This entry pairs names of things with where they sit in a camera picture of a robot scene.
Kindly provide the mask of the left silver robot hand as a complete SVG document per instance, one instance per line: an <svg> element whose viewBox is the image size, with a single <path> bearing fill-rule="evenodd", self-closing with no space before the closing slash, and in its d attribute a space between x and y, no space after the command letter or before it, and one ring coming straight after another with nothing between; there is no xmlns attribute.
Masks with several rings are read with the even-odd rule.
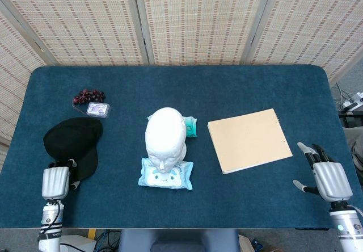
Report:
<svg viewBox="0 0 363 252"><path fill-rule="evenodd" d="M73 159L65 163L51 162L43 171L42 197L45 200L62 200L69 190L75 190L80 184L77 180L78 165Z"/></svg>

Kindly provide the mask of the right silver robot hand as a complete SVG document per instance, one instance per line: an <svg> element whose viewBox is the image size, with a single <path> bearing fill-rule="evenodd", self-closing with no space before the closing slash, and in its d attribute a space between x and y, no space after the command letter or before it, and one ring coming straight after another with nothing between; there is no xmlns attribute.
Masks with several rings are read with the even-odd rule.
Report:
<svg viewBox="0 0 363 252"><path fill-rule="evenodd" d="M302 142L297 146L306 157L315 179L315 186L307 186L298 180L293 184L302 192L319 195L328 203L347 201L352 195L352 189L341 163L334 161L319 145L311 147Z"/></svg>

